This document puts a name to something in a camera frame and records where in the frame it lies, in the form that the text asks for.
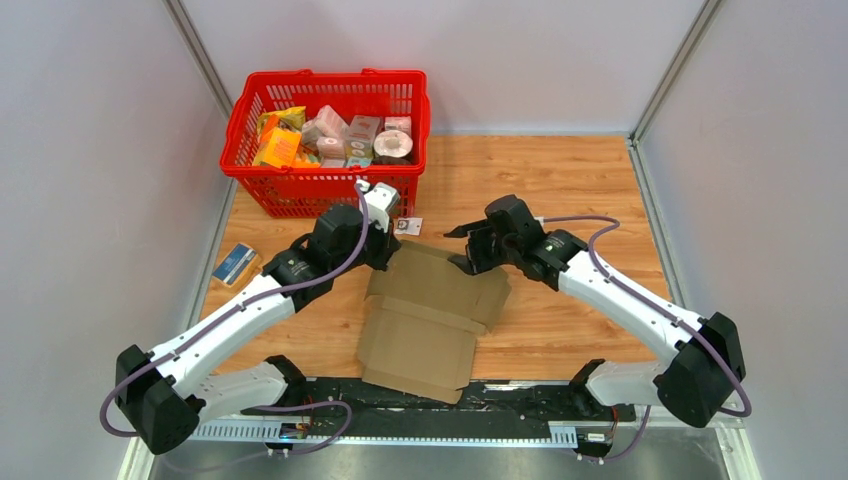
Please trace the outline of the brown cardboard paper box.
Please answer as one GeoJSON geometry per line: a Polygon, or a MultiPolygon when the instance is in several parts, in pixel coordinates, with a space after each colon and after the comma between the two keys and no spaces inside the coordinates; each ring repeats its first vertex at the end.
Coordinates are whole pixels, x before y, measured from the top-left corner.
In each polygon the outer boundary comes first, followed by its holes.
{"type": "Polygon", "coordinates": [[[479,337],[502,317],[511,293],[497,267],[468,275],[450,252],[404,240],[372,272],[357,358],[362,380],[447,404],[470,384],[479,337]]]}

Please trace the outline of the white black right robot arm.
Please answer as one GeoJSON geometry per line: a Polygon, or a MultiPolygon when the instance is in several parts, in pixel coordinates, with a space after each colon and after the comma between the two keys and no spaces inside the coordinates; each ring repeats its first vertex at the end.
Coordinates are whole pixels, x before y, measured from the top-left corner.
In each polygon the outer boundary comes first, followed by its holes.
{"type": "Polygon", "coordinates": [[[661,406],[696,428],[718,413],[750,416],[735,322],[720,312],[705,316],[681,307],[614,268],[596,243],[620,224],[603,220],[606,227],[582,240],[547,229],[551,218],[533,215],[525,201],[506,195],[486,206],[483,219],[447,232],[466,241],[464,253],[449,260],[472,276],[513,266],[525,278],[588,304],[654,354],[649,362],[589,361],[571,381],[570,404],[579,416],[593,419],[618,405],[661,406]]]}

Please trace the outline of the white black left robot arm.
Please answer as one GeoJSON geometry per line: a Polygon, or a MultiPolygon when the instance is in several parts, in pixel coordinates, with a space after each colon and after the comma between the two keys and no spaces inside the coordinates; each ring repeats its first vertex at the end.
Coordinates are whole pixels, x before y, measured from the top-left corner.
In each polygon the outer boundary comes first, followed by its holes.
{"type": "Polygon", "coordinates": [[[101,407],[103,428],[139,438],[161,455],[201,424],[243,410],[304,405],[300,371],[282,356],[234,374],[215,369],[271,326],[333,288],[336,277],[367,265],[385,270],[399,248],[390,201],[365,198],[319,216],[312,232],[276,254],[247,285],[206,319],[149,351],[131,345],[116,358],[115,387],[101,407]]]}

